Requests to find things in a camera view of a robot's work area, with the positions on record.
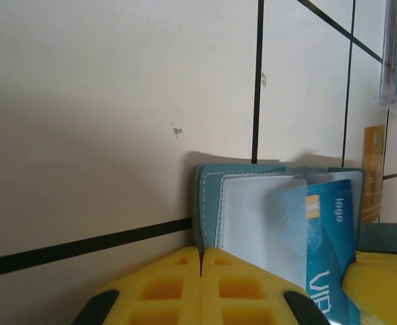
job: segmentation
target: blue credit card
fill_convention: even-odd
[[[341,288],[356,260],[350,180],[309,185],[306,215],[306,291],[332,324],[359,325],[359,311]]]

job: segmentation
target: yellow plastic object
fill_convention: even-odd
[[[205,251],[202,264],[203,324],[298,325],[284,292],[308,297],[300,287],[218,248]]]
[[[397,325],[397,255],[357,252],[343,290],[363,313],[365,324]]]
[[[104,325],[199,325],[200,259],[183,248],[101,290],[119,291]]]

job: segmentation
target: wallet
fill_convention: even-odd
[[[202,165],[194,241],[304,288],[333,324],[358,325],[341,281],[355,262],[363,184],[362,169]]]

